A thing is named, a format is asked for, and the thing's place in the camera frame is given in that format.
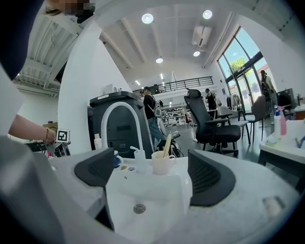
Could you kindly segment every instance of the headrest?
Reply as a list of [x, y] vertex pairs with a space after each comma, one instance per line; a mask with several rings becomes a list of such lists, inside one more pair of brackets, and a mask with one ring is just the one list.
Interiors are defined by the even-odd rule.
[[201, 92], [197, 89], [190, 89], [190, 88], [187, 88], [188, 90], [188, 97], [190, 99], [198, 99], [201, 97]]

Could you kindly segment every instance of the curved white faucet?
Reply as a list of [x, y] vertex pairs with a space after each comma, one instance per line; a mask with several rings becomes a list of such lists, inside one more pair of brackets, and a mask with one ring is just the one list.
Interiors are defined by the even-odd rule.
[[143, 150], [138, 115], [134, 111], [134, 109], [128, 103], [125, 103], [125, 102], [115, 102], [115, 103], [113, 103], [112, 105], [110, 105], [108, 107], [108, 109], [106, 109], [106, 111], [103, 115], [102, 127], [101, 127], [101, 134], [102, 134], [101, 136], [102, 136], [102, 141], [103, 141], [103, 147], [108, 147], [108, 145], [107, 145], [107, 119], [108, 119], [110, 113], [112, 112], [112, 110], [116, 107], [119, 107], [119, 106], [123, 106], [123, 107], [128, 108], [131, 111], [131, 113], [133, 114], [134, 120], [136, 121], [136, 125], [137, 125], [139, 148], [140, 148], [140, 150]]

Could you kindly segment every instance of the person's hand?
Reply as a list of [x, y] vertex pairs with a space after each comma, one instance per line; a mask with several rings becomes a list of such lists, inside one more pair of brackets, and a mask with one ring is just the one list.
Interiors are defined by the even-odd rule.
[[48, 129], [49, 133], [47, 135], [46, 142], [47, 143], [54, 143], [56, 141], [56, 132], [52, 129]]

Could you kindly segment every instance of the pink spray bottle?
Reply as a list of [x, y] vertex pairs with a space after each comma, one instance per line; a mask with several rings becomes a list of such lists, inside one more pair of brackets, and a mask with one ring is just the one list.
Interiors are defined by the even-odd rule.
[[286, 118], [284, 116], [284, 111], [281, 106], [278, 106], [278, 110], [280, 112], [280, 127], [281, 127], [281, 135], [284, 136], [287, 134], [287, 123]]

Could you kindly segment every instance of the dark shirt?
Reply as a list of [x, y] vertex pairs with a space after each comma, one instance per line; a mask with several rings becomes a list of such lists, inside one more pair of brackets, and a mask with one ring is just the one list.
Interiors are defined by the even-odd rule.
[[216, 109], [216, 102], [214, 96], [212, 94], [210, 96], [207, 95], [207, 99], [208, 99], [209, 109]]
[[148, 105], [154, 109], [155, 102], [151, 95], [144, 96], [143, 99], [144, 111], [146, 112], [147, 119], [151, 119], [155, 116], [154, 112], [148, 107]]
[[2, 1], [8, 3], [6, 7], [16, 6], [8, 12], [0, 8], [0, 62], [9, 78], [14, 79], [25, 63], [29, 35], [44, 0]]

